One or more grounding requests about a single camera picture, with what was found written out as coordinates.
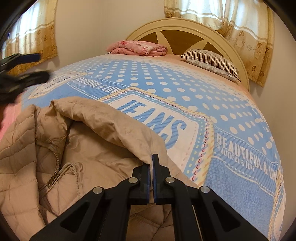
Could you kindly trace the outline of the beige quilted puffer jacket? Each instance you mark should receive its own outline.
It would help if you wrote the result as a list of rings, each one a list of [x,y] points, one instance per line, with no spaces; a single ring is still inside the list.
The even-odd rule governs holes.
[[[96,186],[129,178],[135,167],[161,165],[193,186],[150,128],[102,102],[82,97],[28,106],[1,139],[1,212],[29,240]]]

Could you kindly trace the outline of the beige side window curtain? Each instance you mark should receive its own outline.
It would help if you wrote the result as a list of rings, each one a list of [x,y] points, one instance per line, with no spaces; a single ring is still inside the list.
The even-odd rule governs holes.
[[[34,66],[58,56],[55,39],[57,0],[36,1],[12,27],[1,48],[1,58],[13,54],[39,53],[41,60],[15,66],[9,71],[19,75]]]

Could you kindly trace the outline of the blue pink printed bedspread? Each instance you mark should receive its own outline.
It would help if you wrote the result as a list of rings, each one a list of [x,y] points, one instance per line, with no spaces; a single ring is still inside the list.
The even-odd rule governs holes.
[[[67,97],[102,102],[150,128],[193,187],[210,187],[269,240],[279,240],[280,157],[267,121],[242,87],[176,56],[102,55],[29,88],[22,111]]]

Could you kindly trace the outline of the striped pillow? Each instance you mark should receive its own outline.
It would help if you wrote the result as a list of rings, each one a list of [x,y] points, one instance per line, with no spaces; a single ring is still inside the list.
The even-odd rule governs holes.
[[[236,66],[226,58],[209,50],[191,49],[181,55],[187,63],[209,70],[232,82],[240,83],[239,71]]]

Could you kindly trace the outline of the cream wooden headboard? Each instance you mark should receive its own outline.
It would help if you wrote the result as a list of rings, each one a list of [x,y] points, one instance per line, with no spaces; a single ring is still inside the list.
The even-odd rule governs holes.
[[[182,55],[189,49],[212,51],[235,65],[241,85],[250,90],[247,71],[238,52],[221,34],[201,23],[181,18],[160,19],[136,29],[127,39],[164,45],[168,54],[173,55]]]

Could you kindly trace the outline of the beige patterned window curtain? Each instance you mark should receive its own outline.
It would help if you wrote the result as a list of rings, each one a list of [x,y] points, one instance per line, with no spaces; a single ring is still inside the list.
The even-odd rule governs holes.
[[[222,35],[241,57],[249,80],[264,87],[274,44],[273,11],[264,1],[165,0],[168,18],[196,21]]]

